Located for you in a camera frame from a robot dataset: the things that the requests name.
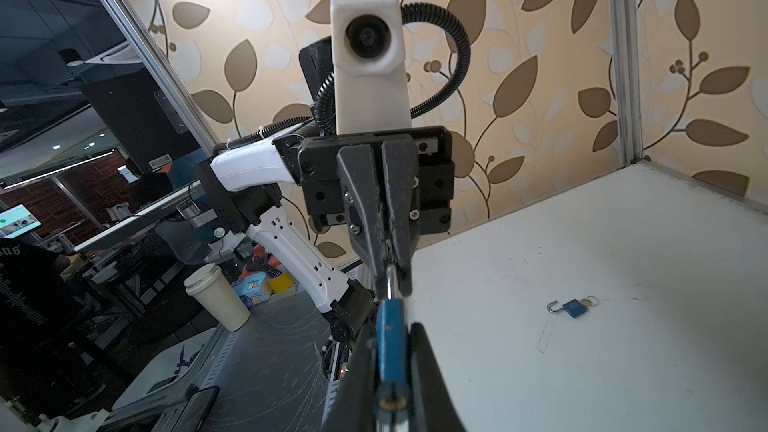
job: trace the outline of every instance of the white tabletop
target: white tabletop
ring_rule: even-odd
[[[768,430],[768,218],[728,198],[632,166],[413,265],[467,430]]]

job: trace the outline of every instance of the black t-shirt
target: black t-shirt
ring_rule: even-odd
[[[30,354],[29,348],[79,312],[54,269],[57,256],[15,238],[0,238],[0,356]]]

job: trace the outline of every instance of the padlock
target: padlock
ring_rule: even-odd
[[[581,300],[574,299],[570,302],[566,302],[562,307],[555,309],[552,309],[552,306],[557,305],[558,301],[552,301],[547,304],[547,310],[552,312],[552,314],[556,314],[557,312],[565,310],[572,318],[576,318],[579,315],[584,315],[584,313],[588,311],[590,307],[594,307],[599,303],[600,301],[595,296],[590,295],[589,297],[582,298]]]

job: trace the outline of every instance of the wall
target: wall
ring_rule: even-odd
[[[132,212],[139,210],[134,200],[136,182],[129,184],[118,168],[125,165],[119,153],[70,168],[62,174],[67,186],[80,197],[83,204],[101,222],[109,220],[107,207],[128,202]]]
[[[15,207],[24,204],[26,208],[41,222],[41,226],[34,231],[45,238],[55,230],[61,230],[72,224],[84,220],[84,222],[67,232],[67,238],[78,244],[83,240],[99,233],[62,190],[49,179],[40,182],[32,182],[24,186],[14,187],[5,191],[0,196],[6,206]]]
[[[646,158],[768,204],[766,30],[765,0],[642,0]]]
[[[310,114],[297,54],[330,33],[329,0],[128,1],[220,139],[235,123],[245,134]],[[457,14],[473,42],[460,93],[414,121],[454,132],[452,233],[619,166],[607,0],[422,1]],[[406,52],[415,105],[446,81],[452,55],[443,32],[419,24]],[[298,188],[283,191],[303,209]],[[306,233],[325,256],[349,257],[343,227]]]
[[[133,200],[132,185],[118,172],[125,160],[119,153],[106,156],[63,172],[60,177],[80,197],[88,210],[104,223],[109,220],[106,207],[128,202],[131,211],[138,210]],[[62,190],[49,178],[10,188],[0,196],[6,206],[24,204],[38,218],[42,226],[35,229],[41,237],[52,231],[70,226],[72,222],[85,220],[80,226],[67,232],[73,244],[79,244],[99,233]]]

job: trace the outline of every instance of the camera lens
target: camera lens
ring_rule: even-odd
[[[389,45],[389,27],[377,16],[359,16],[346,28],[352,50],[363,59],[380,56]]]

